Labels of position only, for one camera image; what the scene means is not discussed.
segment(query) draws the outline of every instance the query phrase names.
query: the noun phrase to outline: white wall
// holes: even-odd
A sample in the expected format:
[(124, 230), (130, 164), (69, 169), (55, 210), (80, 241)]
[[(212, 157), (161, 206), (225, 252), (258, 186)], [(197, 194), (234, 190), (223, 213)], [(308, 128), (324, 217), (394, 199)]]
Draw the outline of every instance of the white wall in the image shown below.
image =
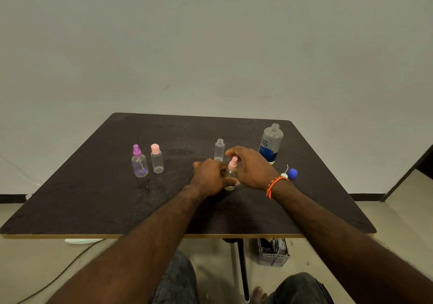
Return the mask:
[(289, 119), (348, 192), (433, 143), (433, 0), (0, 0), (0, 193), (112, 112)]

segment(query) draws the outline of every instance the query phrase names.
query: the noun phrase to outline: foot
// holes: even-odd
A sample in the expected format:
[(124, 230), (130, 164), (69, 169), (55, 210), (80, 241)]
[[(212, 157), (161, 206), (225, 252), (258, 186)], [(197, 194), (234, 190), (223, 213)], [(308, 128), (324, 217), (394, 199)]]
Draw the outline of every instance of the foot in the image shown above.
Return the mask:
[(256, 287), (251, 296), (251, 304), (264, 304), (268, 299), (267, 294), (263, 294), (262, 287)]

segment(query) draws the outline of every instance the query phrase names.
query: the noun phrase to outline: bottle label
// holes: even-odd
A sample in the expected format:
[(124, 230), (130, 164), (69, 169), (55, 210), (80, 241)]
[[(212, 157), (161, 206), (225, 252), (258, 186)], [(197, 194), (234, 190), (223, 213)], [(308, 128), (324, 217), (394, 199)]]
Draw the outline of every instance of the bottle label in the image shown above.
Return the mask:
[(281, 139), (268, 138), (263, 135), (262, 142), (260, 144), (259, 153), (266, 158), (268, 162), (275, 161), (277, 157), (278, 149), (280, 148)]

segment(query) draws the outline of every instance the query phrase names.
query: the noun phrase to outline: left hand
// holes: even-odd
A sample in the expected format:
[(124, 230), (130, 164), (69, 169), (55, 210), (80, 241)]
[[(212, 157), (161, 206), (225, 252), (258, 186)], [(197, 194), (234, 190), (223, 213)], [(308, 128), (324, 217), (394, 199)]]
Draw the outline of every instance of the left hand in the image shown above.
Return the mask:
[(226, 167), (227, 165), (220, 161), (210, 158), (204, 162), (196, 161), (193, 163), (194, 176), (191, 184), (197, 186), (205, 197), (217, 194), (222, 188), (240, 185), (240, 182), (233, 177), (221, 176), (221, 171)]

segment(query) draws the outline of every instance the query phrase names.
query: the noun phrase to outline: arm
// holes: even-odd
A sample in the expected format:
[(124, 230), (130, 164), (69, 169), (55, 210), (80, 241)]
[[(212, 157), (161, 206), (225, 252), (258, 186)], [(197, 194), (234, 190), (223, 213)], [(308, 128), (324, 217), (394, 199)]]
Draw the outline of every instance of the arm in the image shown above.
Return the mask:
[[(266, 190), (278, 172), (255, 150), (235, 147), (245, 185)], [(433, 282), (376, 241), (301, 193), (290, 181), (272, 188), (278, 202), (356, 303), (433, 303)]]
[(194, 177), (179, 194), (66, 282), (54, 303), (147, 303), (181, 242), (198, 205), (234, 178), (211, 159), (194, 163)]

